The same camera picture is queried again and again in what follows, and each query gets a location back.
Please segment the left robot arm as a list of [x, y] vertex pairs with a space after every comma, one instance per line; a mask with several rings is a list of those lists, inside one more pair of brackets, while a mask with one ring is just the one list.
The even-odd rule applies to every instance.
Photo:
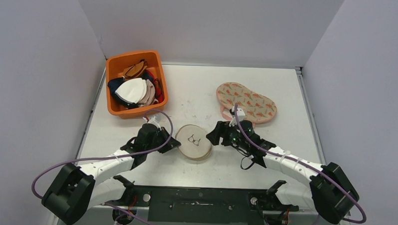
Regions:
[[132, 182], [121, 176], [141, 165], [153, 152], [164, 154], [181, 146], [162, 126], [145, 123], [125, 145], [108, 157], [90, 163], [64, 164], [41, 198], [44, 207], [67, 225], [79, 221], [92, 207], [133, 199]]

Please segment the white mesh laundry bag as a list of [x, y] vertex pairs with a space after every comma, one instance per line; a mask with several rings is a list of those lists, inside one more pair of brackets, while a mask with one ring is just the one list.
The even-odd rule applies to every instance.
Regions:
[[175, 139], [181, 143], [178, 149], [190, 160], [205, 160], [212, 153], [212, 145], [206, 135], [207, 131], [198, 125], [186, 124], [175, 135]]

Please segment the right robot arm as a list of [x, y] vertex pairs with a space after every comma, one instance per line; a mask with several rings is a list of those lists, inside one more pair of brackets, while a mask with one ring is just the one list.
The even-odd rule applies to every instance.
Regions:
[[266, 202], [274, 210], [284, 205], [298, 206], [316, 211], [334, 225], [341, 220], [349, 221], [346, 216], [353, 207], [365, 214], [358, 203], [360, 196], [339, 165], [334, 162], [324, 165], [292, 155], [261, 138], [248, 120], [239, 124], [218, 121], [206, 138], [214, 146], [233, 147], [253, 163], [281, 172], [302, 184], [292, 187], [284, 183], [272, 188]]

